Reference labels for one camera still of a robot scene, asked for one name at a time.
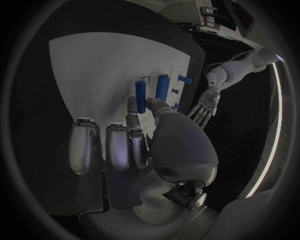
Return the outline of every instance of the robotic arm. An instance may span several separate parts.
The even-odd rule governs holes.
[[[279,58],[265,47],[250,51],[242,60],[232,60],[212,69],[207,74],[208,88],[205,90],[197,105],[187,115],[203,129],[211,116],[215,116],[220,100],[220,92],[240,82],[249,73],[258,73],[267,65],[275,63]]]

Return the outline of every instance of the blue object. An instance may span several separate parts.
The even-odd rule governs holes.
[[[185,77],[185,76],[181,76],[181,75],[178,76],[178,81],[185,82],[186,84],[191,84],[192,83],[192,79],[191,78],[188,78],[188,77]]]
[[[175,90],[174,88],[172,89],[172,93],[178,94],[179,90]]]
[[[164,102],[167,100],[170,78],[168,76],[159,76],[156,86],[155,98]]]
[[[135,82],[135,94],[137,102],[137,112],[144,114],[146,112],[146,82],[136,81]]]

